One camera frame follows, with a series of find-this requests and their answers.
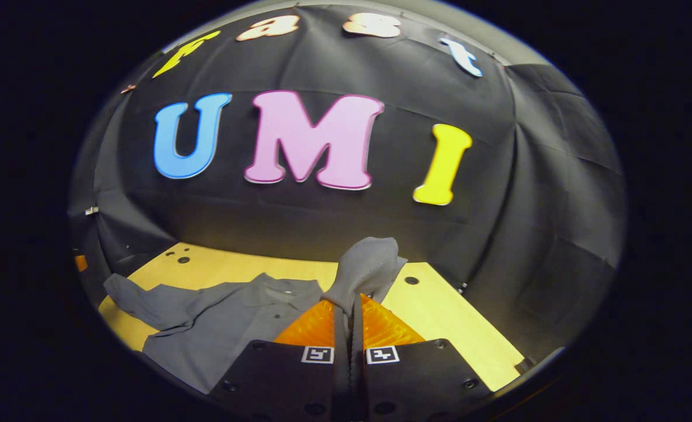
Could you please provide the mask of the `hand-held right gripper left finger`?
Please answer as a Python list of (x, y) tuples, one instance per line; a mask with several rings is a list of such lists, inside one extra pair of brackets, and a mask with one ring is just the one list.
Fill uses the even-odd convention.
[(273, 341), (253, 339), (209, 393), (243, 421), (348, 419), (342, 310), (320, 300)]

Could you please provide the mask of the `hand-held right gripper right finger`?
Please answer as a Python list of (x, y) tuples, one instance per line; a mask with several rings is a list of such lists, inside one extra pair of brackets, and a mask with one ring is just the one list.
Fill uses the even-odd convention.
[(366, 421), (453, 421), (493, 391), (446, 338), (424, 339), (367, 295), (354, 302), (352, 385)]

